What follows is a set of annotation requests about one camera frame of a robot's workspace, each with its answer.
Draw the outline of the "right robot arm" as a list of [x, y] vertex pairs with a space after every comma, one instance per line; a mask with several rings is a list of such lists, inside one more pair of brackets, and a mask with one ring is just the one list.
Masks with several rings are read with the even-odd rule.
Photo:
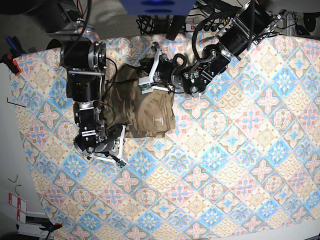
[[60, 64], [67, 71], [66, 95], [74, 101], [73, 115], [78, 134], [76, 150], [87, 158], [127, 165], [123, 156], [125, 125], [107, 127], [102, 117], [106, 94], [106, 45], [85, 36], [92, 10], [87, 1], [84, 18], [71, 0], [28, 0], [24, 14], [48, 35], [61, 42]]

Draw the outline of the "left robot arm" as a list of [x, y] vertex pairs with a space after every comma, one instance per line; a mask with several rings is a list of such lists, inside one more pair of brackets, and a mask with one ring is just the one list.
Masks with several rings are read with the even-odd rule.
[[[211, 14], [193, 32], [191, 47], [195, 63], [191, 66], [187, 65], [187, 58], [183, 54], [177, 53], [173, 59], [169, 59], [159, 44], [153, 42], [154, 58], [145, 58], [140, 62], [147, 72], [147, 76], [138, 80], [142, 94], [154, 90], [175, 93], [179, 89], [181, 94], [199, 97], [213, 78], [227, 69], [232, 58], [237, 58], [252, 44], [258, 45], [269, 37], [286, 14], [286, 10], [272, 13], [255, 0], [246, 3], [237, 13]], [[199, 54], [196, 47], [198, 32], [207, 22], [223, 16], [231, 19], [215, 35], [218, 42], [207, 45]]]

